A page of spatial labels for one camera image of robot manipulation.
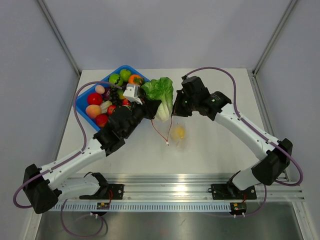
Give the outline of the yellow lemon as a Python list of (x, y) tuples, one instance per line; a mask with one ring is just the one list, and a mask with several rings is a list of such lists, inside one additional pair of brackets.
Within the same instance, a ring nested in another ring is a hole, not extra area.
[(183, 140), (186, 137), (186, 129), (181, 126), (177, 125), (172, 129), (171, 138), (175, 141)]

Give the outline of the clear zip top bag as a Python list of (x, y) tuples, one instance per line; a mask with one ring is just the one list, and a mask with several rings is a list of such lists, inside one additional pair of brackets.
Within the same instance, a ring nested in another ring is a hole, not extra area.
[(172, 147), (179, 151), (187, 147), (188, 131), (184, 122), (176, 122), (172, 116), (166, 122), (155, 119), (150, 122), (167, 147)]

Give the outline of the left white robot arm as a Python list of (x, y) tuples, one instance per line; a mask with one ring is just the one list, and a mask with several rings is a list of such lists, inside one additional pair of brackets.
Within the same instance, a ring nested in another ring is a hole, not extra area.
[(108, 194), (109, 184), (101, 173), (80, 180), (70, 179), (70, 176), (121, 148), (143, 119), (155, 117), (160, 103), (160, 100), (145, 99), (141, 104), (134, 102), (131, 106), (117, 107), (84, 149), (41, 167), (29, 165), (24, 171), (22, 189), (35, 213), (45, 213), (58, 201), (70, 198), (103, 199)]

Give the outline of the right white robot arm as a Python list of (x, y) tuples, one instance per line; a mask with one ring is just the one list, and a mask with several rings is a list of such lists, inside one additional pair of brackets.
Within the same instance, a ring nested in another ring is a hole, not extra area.
[(232, 199), (240, 196), (250, 187), (258, 184), (272, 185), (289, 166), (293, 144), (261, 130), (239, 116), (232, 101), (220, 91), (210, 93), (198, 76), (186, 78), (177, 91), (172, 114), (190, 117), (199, 112), (222, 125), (240, 139), (256, 156), (257, 163), (235, 173), (225, 184), (224, 192)]

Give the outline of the green lettuce head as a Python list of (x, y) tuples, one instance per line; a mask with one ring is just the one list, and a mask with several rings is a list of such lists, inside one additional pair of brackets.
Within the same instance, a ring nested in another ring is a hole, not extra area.
[(152, 79), (142, 85), (149, 100), (160, 100), (155, 117), (162, 122), (166, 122), (171, 117), (173, 111), (173, 81), (168, 77)]

